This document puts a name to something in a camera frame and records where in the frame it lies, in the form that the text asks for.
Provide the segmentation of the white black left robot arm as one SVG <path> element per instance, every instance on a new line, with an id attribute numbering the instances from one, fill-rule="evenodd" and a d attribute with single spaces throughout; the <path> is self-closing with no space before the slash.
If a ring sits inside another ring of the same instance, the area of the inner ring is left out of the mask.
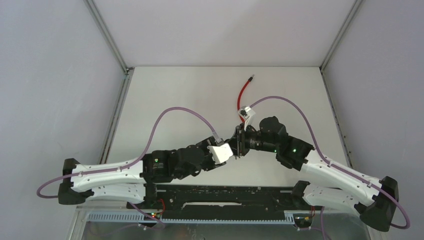
<path id="1" fill-rule="evenodd" d="M 144 184 L 170 183 L 220 167 L 208 148 L 216 145 L 215 139 L 209 137 L 185 148 L 152 151 L 135 164 L 126 160 L 83 165 L 74 158 L 65 159 L 62 174 L 71 177 L 59 185 L 58 202 L 78 205 L 94 199 L 114 200 L 153 208 L 158 194 L 144 189 Z"/>

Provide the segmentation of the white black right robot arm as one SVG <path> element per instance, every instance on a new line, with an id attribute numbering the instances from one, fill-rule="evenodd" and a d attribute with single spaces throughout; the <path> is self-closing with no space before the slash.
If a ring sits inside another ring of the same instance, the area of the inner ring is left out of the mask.
<path id="1" fill-rule="evenodd" d="M 266 117 L 259 129 L 236 126 L 226 140 L 236 157 L 249 150 L 275 153 L 276 160 L 288 169 L 317 177 L 330 187 L 300 180 L 291 192 L 291 204 L 297 209 L 321 206 L 352 214 L 367 226 L 388 232 L 399 201 L 398 182 L 390 177 L 376 178 L 340 165 L 319 153 L 313 145 L 287 133 L 275 116 Z"/>

